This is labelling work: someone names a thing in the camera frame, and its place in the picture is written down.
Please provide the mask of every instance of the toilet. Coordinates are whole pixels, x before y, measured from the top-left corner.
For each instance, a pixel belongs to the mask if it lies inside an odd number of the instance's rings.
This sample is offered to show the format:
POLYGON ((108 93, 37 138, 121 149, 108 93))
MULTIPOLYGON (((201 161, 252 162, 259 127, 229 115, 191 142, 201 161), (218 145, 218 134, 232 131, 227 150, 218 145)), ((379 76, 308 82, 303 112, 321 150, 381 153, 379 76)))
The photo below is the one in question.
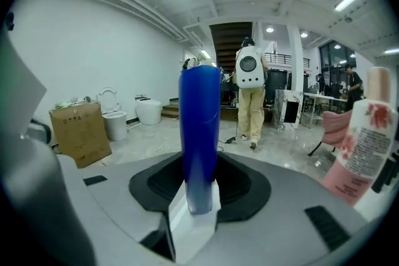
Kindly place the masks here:
POLYGON ((127 113, 120 110, 116 93, 113 88, 104 88, 100 91, 98 100, 101 104, 101 113, 108 139, 122 141, 127 137, 127 113))
POLYGON ((141 123, 154 125, 161 122, 162 103, 153 99, 143 98, 136 101, 136 113, 141 123))

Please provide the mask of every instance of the blue cylinder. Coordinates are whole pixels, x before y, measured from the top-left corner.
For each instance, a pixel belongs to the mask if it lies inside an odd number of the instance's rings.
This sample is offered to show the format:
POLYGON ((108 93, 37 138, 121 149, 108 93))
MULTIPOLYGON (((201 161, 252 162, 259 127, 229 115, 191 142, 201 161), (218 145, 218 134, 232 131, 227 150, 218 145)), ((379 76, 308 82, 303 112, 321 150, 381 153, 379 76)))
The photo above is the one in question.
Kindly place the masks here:
POLYGON ((219 69, 200 65, 185 70, 179 80, 180 139, 188 209, 212 210, 220 121, 219 69))

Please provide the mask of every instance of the pink chair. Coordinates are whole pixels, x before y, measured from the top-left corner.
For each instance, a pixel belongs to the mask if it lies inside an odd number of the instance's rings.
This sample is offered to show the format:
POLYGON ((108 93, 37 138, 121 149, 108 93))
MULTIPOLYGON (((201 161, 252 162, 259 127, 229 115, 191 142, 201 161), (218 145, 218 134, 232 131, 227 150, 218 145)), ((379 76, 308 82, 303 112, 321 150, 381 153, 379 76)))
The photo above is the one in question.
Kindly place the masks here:
POLYGON ((333 146, 333 152, 335 148, 339 149, 347 133, 351 115, 351 110, 343 114, 336 114, 329 111, 323 112, 324 135, 322 141, 308 155, 312 156, 314 151, 317 150, 322 143, 333 146))

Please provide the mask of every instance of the black hair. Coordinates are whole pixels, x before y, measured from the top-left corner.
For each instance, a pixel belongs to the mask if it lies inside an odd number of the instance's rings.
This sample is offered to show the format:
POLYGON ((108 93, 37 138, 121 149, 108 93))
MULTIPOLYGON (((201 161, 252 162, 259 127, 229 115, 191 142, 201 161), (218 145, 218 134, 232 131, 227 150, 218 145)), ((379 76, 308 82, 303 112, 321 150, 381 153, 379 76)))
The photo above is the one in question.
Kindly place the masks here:
POLYGON ((255 45, 255 42, 252 40, 250 37, 245 37, 243 43, 241 44, 241 47, 247 47, 248 45, 255 45))

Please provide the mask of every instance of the beige pants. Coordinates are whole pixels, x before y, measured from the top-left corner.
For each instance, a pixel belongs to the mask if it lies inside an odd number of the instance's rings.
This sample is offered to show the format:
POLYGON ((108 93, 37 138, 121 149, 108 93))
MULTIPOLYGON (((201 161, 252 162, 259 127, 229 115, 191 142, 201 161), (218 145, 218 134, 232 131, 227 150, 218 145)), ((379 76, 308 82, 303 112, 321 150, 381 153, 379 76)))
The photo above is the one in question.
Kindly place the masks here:
POLYGON ((238 124, 241 134, 250 137, 251 141, 261 139, 261 129, 264 121, 263 101, 265 90, 239 89, 238 124))

